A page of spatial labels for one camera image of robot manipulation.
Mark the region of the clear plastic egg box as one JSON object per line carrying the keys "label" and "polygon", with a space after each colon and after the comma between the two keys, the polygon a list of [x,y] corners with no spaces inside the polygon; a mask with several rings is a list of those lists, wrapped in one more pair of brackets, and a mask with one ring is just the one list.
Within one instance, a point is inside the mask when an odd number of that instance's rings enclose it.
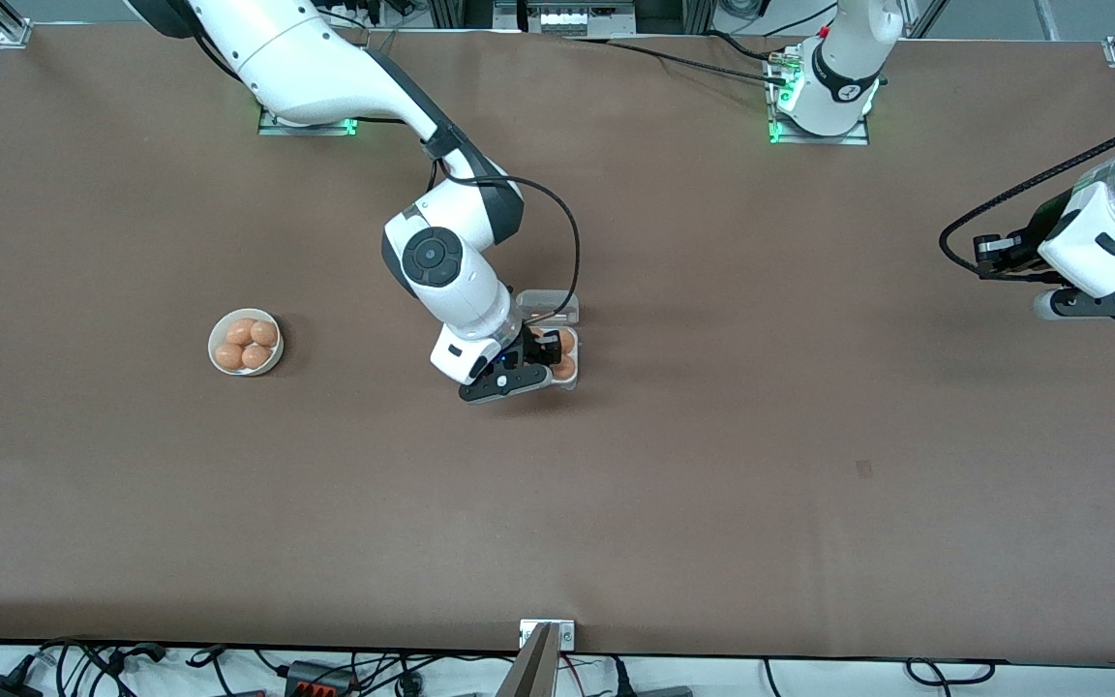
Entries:
{"label": "clear plastic egg box", "polygon": [[[524,326],[529,330],[560,330],[571,329],[576,333],[576,351],[572,354],[576,361],[576,376],[565,383],[553,380],[547,388],[561,389],[561,391],[574,391],[576,380],[580,376],[580,351],[581,339],[576,332],[576,321],[579,321],[579,301],[575,296],[569,300],[563,300],[566,292],[556,289],[527,289],[515,296],[515,306],[522,314]],[[537,343],[531,341],[531,348],[539,348]]]}

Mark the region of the white round bowl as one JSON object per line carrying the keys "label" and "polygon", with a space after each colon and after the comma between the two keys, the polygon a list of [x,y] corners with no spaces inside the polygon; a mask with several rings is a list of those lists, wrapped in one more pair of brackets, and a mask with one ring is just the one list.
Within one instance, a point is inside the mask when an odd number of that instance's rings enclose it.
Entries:
{"label": "white round bowl", "polygon": [[[227,371],[223,371],[222,369],[220,369],[220,367],[216,364],[214,364],[213,354],[214,354],[214,349],[219,345],[225,343],[225,340],[223,340],[223,339],[225,338],[227,326],[231,322],[234,322],[235,320],[237,320],[239,318],[253,318],[254,320],[266,320],[266,321],[274,322],[278,326],[278,330],[279,330],[279,341],[273,347],[273,356],[271,356],[270,360],[266,361],[266,364],[264,366],[262,366],[261,369],[255,370],[255,371],[249,371],[249,370],[244,370],[243,369],[243,370],[239,370],[239,371],[236,371],[234,374],[231,374],[231,372],[227,372]],[[277,319],[273,317],[273,314],[266,314],[266,312],[264,312],[264,310],[260,310],[260,309],[248,308],[248,309],[234,310],[234,312],[230,312],[230,313],[225,314],[224,317],[220,318],[220,320],[216,323],[214,323],[213,329],[211,330],[211,333],[209,333],[209,341],[207,341],[209,361],[211,361],[211,364],[214,367],[216,367],[216,369],[220,372],[229,375],[229,376],[234,376],[234,377],[256,377],[256,376],[262,376],[262,375],[269,372],[270,370],[273,370],[274,367],[280,362],[280,360],[282,360],[282,357],[283,357],[283,354],[284,354],[284,349],[285,349],[285,336],[284,336],[284,332],[282,330],[282,325],[277,321]]]}

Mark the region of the white power strip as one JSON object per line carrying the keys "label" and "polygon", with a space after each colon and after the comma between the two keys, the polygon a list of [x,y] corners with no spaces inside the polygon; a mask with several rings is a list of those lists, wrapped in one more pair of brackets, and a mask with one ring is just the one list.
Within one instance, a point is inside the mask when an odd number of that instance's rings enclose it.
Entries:
{"label": "white power strip", "polygon": [[636,6],[626,0],[591,0],[589,3],[529,3],[530,32],[562,37],[608,39],[637,33]]}

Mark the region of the orange black connector block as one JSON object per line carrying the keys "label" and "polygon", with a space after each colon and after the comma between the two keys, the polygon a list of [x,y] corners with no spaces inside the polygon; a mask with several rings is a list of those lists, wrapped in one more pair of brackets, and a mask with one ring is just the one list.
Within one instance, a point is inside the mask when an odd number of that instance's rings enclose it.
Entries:
{"label": "orange black connector block", "polygon": [[359,680],[353,667],[295,661],[287,666],[283,697],[352,697]]}

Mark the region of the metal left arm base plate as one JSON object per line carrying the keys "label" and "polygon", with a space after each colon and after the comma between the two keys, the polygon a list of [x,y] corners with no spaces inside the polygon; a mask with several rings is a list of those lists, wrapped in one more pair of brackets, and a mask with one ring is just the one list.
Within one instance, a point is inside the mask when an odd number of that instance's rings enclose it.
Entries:
{"label": "metal left arm base plate", "polygon": [[866,145],[866,115],[881,74],[863,78],[837,74],[823,62],[820,48],[820,37],[809,37],[769,55],[765,72],[769,141]]}

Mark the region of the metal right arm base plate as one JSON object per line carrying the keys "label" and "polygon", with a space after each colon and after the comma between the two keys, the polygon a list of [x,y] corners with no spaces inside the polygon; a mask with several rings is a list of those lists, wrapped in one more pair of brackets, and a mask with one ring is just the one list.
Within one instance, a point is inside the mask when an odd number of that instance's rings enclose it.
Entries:
{"label": "metal right arm base plate", "polygon": [[326,116],[334,116],[329,107],[313,103],[300,105],[270,107],[259,106],[259,124],[256,133],[261,136],[355,136],[358,120],[340,118],[326,120]]}

